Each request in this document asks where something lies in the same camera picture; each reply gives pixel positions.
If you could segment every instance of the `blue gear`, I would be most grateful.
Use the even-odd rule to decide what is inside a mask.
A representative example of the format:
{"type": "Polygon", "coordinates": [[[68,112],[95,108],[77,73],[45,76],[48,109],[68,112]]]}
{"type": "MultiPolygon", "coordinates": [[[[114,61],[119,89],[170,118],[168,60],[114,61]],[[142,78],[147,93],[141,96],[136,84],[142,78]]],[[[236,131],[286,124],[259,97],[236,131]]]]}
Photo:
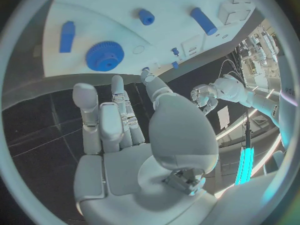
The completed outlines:
{"type": "Polygon", "coordinates": [[[87,66],[94,71],[114,69],[124,58],[122,47],[114,41],[103,41],[92,46],[85,55],[87,66]]]}

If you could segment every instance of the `glowing blue light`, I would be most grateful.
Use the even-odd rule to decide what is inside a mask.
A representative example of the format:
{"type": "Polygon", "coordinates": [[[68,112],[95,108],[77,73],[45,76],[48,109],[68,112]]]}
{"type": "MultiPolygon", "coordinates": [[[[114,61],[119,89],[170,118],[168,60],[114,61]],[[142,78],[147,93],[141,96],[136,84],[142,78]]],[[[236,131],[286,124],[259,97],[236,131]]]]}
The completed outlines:
{"type": "Polygon", "coordinates": [[[251,173],[252,173],[252,167],[253,167],[253,158],[254,158],[254,148],[251,148],[251,153],[250,153],[250,162],[249,162],[249,170],[248,170],[248,177],[247,177],[247,181],[250,181],[251,178],[251,173]]]}
{"type": "Polygon", "coordinates": [[[242,148],[240,151],[240,158],[239,158],[239,165],[238,165],[238,170],[235,178],[235,185],[240,184],[240,179],[241,179],[241,174],[243,170],[243,165],[244,165],[244,159],[245,159],[245,150],[242,148]]]}
{"type": "Polygon", "coordinates": [[[247,182],[248,171],[249,171],[249,166],[250,166],[250,157],[251,157],[251,148],[246,148],[245,149],[244,163],[243,163],[243,166],[242,166],[242,171],[241,171],[239,184],[244,184],[245,182],[247,182]]]}

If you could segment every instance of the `black floor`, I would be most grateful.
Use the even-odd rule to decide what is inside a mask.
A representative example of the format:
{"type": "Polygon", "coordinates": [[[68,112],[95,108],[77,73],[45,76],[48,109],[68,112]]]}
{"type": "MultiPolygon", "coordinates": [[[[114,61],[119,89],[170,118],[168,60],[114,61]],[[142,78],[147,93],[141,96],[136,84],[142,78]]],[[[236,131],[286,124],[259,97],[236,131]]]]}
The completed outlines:
{"type": "MultiPolygon", "coordinates": [[[[170,88],[187,98],[193,87],[214,82],[225,58],[200,67],[168,83],[170,88]]],[[[224,65],[223,72],[230,71],[224,65]]],[[[109,102],[111,87],[96,87],[99,103],[109,102]]],[[[142,83],[125,86],[140,127],[149,142],[148,124],[154,113],[142,83]]],[[[216,134],[220,130],[217,111],[228,106],[231,122],[243,112],[241,105],[219,101],[217,108],[207,117],[216,134]]],[[[6,141],[22,178],[36,197],[56,216],[70,225],[86,224],[75,207],[73,181],[78,161],[82,155],[82,120],[80,110],[72,100],[72,90],[59,91],[23,101],[2,113],[6,141]]],[[[18,210],[9,198],[7,190],[1,189],[10,199],[6,208],[7,218],[18,210]]],[[[14,224],[30,224],[28,220],[14,224]]]]}

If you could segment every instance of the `robotic hand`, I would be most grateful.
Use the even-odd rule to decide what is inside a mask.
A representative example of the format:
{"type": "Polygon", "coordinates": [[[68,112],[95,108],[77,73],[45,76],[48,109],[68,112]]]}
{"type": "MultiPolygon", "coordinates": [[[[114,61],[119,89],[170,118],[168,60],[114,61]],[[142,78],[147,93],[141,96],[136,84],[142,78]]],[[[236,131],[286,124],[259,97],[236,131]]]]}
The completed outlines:
{"type": "Polygon", "coordinates": [[[248,108],[254,107],[269,116],[277,127],[279,126],[279,104],[245,88],[239,80],[229,74],[225,74],[209,85],[201,84],[194,87],[190,96],[197,107],[206,105],[203,110],[205,115],[216,108],[217,99],[223,99],[240,103],[248,108]]]}

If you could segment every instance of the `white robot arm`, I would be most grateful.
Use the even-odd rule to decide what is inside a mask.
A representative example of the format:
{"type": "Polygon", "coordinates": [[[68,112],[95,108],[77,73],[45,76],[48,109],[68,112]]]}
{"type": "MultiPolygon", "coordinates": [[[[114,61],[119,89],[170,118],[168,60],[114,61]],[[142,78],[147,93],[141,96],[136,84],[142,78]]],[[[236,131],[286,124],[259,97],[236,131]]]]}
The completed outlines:
{"type": "Polygon", "coordinates": [[[198,107],[206,105],[203,110],[205,115],[217,106],[217,99],[222,99],[240,103],[248,108],[253,107],[269,116],[273,123],[277,127],[279,126],[279,103],[256,94],[253,90],[244,88],[244,85],[239,80],[229,74],[218,78],[209,85],[201,84],[194,87],[190,96],[191,100],[198,107]]]}

